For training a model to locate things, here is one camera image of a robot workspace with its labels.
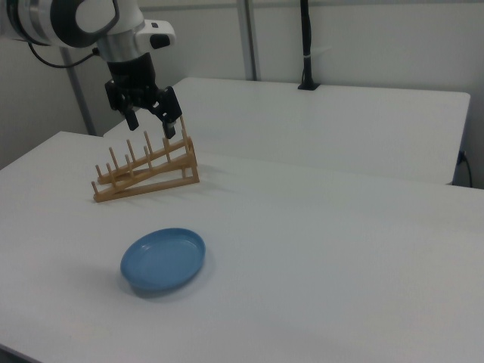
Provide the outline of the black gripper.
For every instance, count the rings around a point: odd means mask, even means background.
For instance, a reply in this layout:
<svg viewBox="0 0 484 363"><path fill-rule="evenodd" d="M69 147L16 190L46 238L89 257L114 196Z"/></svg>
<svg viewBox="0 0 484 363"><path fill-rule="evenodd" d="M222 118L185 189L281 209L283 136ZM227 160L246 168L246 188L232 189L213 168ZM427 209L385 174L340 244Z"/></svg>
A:
<svg viewBox="0 0 484 363"><path fill-rule="evenodd" d="M182 109L173 87L157 87L151 55L146 53L134 60L107 65L112 79L104 87L111 109L125 117L131 131L138 128L133 107L149 110L162 122L165 137L171 139Z"/></svg>

